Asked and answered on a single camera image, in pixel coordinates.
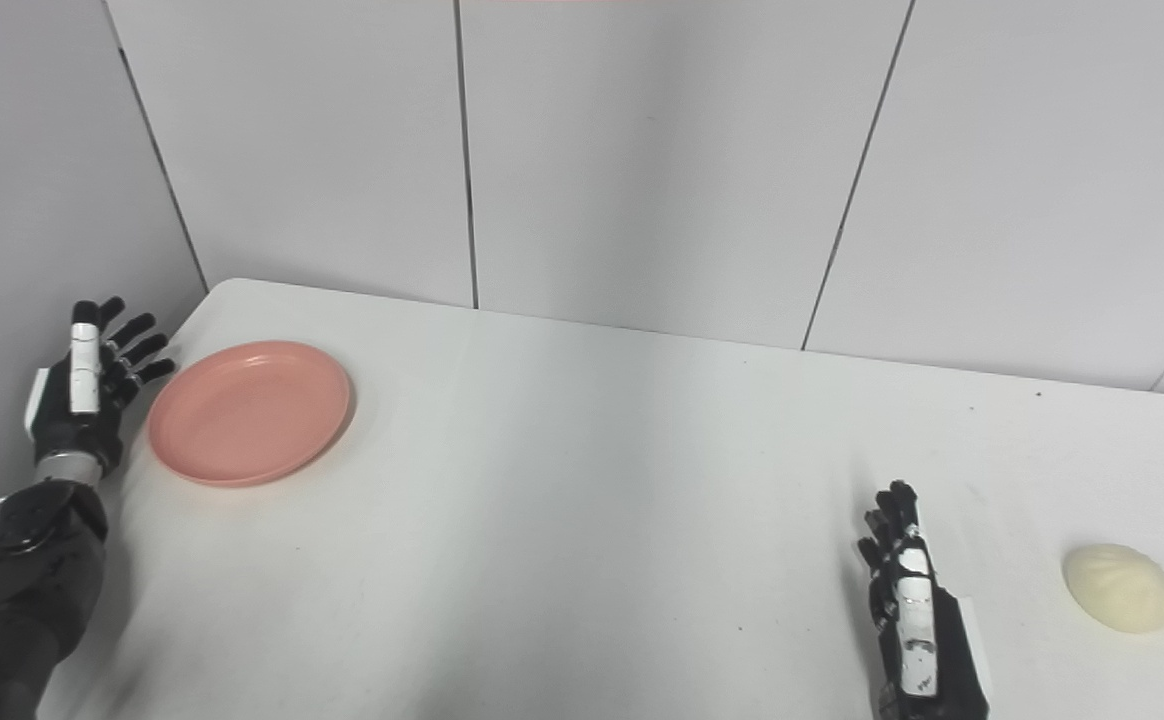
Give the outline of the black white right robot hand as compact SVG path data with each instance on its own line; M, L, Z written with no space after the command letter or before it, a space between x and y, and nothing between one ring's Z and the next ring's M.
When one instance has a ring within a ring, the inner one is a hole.
M880 719L986 719L991 705L960 601L937 577L917 493L893 480L864 514L857 550L867 564L867 606L882 657Z

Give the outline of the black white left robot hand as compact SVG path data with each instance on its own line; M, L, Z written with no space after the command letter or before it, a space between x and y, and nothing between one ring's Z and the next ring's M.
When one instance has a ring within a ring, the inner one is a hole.
M165 357L166 334L156 318L140 313L120 322L125 300L74 302L68 351L35 375L26 405L24 428L34 459L81 455L106 477L125 456L122 416L152 383L173 375L178 364Z

